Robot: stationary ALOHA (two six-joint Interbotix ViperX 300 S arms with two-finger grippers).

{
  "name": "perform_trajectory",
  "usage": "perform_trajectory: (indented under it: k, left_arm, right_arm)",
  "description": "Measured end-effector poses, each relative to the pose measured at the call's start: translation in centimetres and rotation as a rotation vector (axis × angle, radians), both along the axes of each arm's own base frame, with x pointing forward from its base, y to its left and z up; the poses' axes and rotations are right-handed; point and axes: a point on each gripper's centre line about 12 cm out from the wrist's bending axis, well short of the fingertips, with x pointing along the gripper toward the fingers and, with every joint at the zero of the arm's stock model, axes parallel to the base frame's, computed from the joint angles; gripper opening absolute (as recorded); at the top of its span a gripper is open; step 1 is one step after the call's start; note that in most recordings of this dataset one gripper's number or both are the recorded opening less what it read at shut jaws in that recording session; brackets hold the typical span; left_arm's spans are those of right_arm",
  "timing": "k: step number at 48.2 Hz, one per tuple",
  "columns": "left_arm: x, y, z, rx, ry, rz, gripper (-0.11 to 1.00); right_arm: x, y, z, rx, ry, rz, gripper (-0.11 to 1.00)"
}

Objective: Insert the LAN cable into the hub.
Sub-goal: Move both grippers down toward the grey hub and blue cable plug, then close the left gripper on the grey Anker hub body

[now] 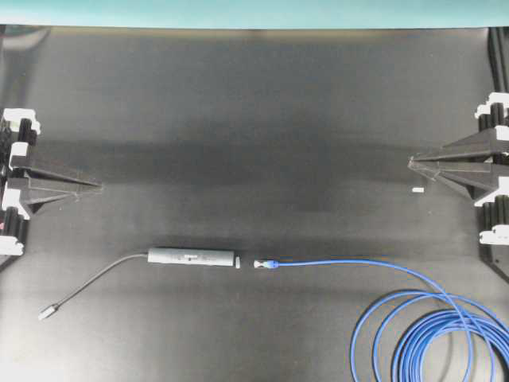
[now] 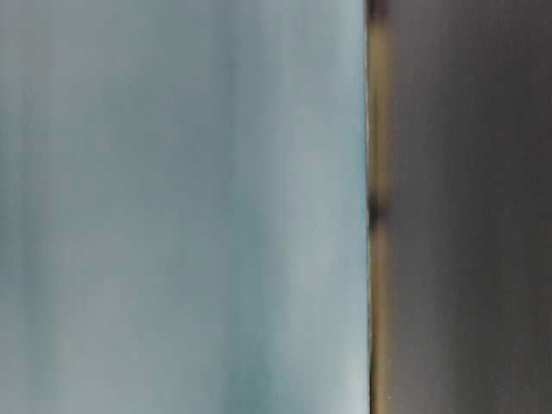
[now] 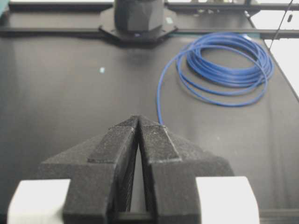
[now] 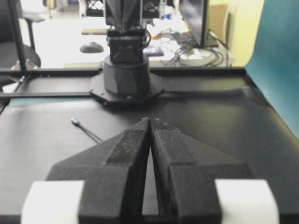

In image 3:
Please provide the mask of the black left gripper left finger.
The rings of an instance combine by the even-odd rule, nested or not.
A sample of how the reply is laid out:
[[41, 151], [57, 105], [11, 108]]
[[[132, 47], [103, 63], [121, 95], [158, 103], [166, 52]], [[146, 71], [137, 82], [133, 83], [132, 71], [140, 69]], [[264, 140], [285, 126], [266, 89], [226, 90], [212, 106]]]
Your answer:
[[130, 210], [138, 116], [43, 161], [38, 179], [70, 179], [65, 224], [106, 224], [110, 212]]

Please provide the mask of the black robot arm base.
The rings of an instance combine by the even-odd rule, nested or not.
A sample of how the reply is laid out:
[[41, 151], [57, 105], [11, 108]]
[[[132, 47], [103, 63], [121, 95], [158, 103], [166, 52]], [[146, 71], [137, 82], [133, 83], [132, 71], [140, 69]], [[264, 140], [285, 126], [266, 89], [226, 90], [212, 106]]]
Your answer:
[[100, 13], [99, 30], [121, 42], [151, 43], [177, 31], [176, 18], [163, 0], [115, 0]]

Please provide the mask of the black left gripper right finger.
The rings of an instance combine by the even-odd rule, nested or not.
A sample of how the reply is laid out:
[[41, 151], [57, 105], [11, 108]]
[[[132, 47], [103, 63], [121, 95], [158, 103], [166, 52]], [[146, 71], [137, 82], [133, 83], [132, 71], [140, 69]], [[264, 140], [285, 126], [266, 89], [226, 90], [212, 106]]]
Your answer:
[[139, 116], [146, 209], [157, 224], [199, 224], [196, 177], [234, 176], [227, 159]]

